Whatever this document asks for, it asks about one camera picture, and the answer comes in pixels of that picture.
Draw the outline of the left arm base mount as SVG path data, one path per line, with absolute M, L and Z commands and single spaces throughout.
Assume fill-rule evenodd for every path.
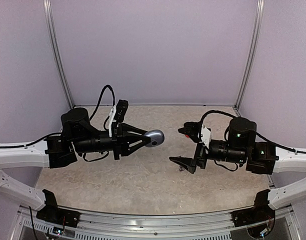
M 53 192 L 43 189 L 45 196 L 44 207 L 37 211 L 36 218 L 63 227 L 77 228 L 81 213 L 60 208 Z

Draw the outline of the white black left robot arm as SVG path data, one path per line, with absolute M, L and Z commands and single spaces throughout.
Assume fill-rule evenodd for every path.
M 150 145 L 154 139 L 146 130 L 123 122 L 126 111 L 114 106 L 109 114 L 109 129 L 92 126 L 89 113 L 79 107 L 61 116 L 62 131 L 51 133 L 34 142 L 18 145 L 0 143 L 0 195 L 41 211 L 56 223 L 63 218 L 55 195 L 36 189 L 5 173 L 5 169 L 21 167 L 64 168 L 87 153 L 113 153 L 114 159 L 126 157 Z

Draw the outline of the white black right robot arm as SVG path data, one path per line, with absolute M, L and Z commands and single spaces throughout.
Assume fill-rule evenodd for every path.
M 225 130 L 226 140 L 212 139 L 211 129 L 201 122 L 186 122 L 178 131 L 197 144 L 195 153 L 192 158 L 171 156 L 169 160 L 191 174 L 197 168 L 205 169 L 208 160 L 216 165 L 233 163 L 258 175 L 306 173 L 306 150 L 279 145 L 268 139 L 257 142 L 257 124 L 243 117 L 231 119 Z M 256 194 L 248 216 L 253 222 L 259 222 L 269 209 L 277 210 L 305 196 L 306 177 L 283 187 L 263 190 Z

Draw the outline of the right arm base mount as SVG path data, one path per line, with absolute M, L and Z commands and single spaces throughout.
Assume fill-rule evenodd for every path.
M 269 207 L 269 192 L 269 189 L 258 192 L 253 206 L 231 213 L 234 226 L 245 226 L 248 235 L 255 240 L 264 240 L 275 226 L 276 213 Z

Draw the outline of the grey oval charging case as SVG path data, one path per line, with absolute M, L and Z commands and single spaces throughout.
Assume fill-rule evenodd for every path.
M 147 131 L 144 136 L 150 138 L 150 142 L 145 145 L 147 148 L 157 147 L 165 141 L 165 135 L 159 129 Z

